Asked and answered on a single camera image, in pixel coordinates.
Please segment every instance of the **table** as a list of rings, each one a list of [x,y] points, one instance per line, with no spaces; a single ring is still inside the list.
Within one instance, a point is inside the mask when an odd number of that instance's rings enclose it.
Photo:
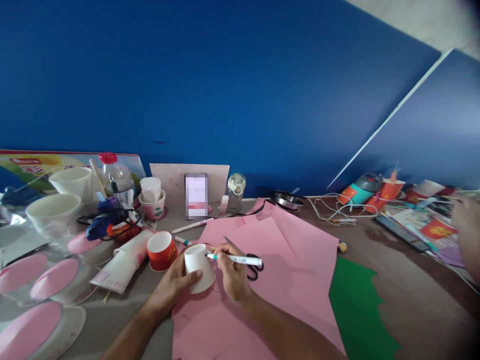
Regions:
[[[244,201],[242,212],[254,203]],[[464,341],[477,334],[480,309],[478,296],[454,272],[417,253],[370,219],[359,219],[357,226],[333,226],[318,219],[308,201],[298,217],[347,243],[348,252],[340,256],[378,272],[373,285],[384,300],[378,310],[385,328],[402,346],[396,353],[398,359],[460,357],[458,350],[465,348]],[[185,213],[171,211],[159,221],[157,230],[171,231],[191,223],[185,220]],[[179,236],[196,240],[202,231],[203,227],[198,227]],[[99,288],[81,304],[87,312],[85,326],[62,360],[98,359],[161,278],[162,274],[144,263],[123,295],[112,292],[103,304],[107,292]],[[0,322],[13,320],[26,310],[4,297],[0,297],[0,309]],[[172,358],[173,326],[168,318],[158,327],[143,359]]]

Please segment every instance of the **hand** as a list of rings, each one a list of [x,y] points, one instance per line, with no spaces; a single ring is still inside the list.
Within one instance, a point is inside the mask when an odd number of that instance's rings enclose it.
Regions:
[[[189,287],[202,278],[202,271],[186,274],[185,249],[178,255],[156,289],[143,305],[144,309],[161,321]]]
[[[453,210],[451,222],[459,233],[465,236],[480,235],[480,202],[473,197],[459,197],[460,201],[452,199]]]
[[[245,256],[232,243],[224,243],[213,252],[217,256],[218,267],[223,273],[223,287],[228,297],[237,305],[244,304],[252,295],[247,281],[247,265],[232,262],[228,255]]]

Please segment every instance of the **black scissors handle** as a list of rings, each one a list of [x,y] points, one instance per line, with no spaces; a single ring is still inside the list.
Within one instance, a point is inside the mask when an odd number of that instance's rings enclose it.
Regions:
[[[257,255],[254,255],[254,254],[247,254],[246,256],[248,258],[260,259]],[[263,263],[261,264],[261,266],[257,266],[257,265],[247,265],[247,266],[255,274],[255,276],[250,276],[248,274],[246,275],[247,279],[250,280],[250,281],[256,281],[259,278],[259,273],[258,272],[263,271],[264,267],[265,267]]]

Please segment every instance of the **teal thermos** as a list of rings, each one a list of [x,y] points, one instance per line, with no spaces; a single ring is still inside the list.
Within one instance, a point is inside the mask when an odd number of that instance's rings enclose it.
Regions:
[[[337,197],[342,204],[360,205],[372,197],[382,186],[383,178],[381,176],[366,173],[360,176],[353,184],[347,187],[341,195]]]

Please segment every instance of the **green paper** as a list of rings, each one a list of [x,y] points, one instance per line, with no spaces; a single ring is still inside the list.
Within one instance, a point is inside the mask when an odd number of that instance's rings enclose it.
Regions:
[[[375,271],[338,257],[330,302],[349,360],[394,359],[399,344],[380,320],[383,300],[372,284]]]

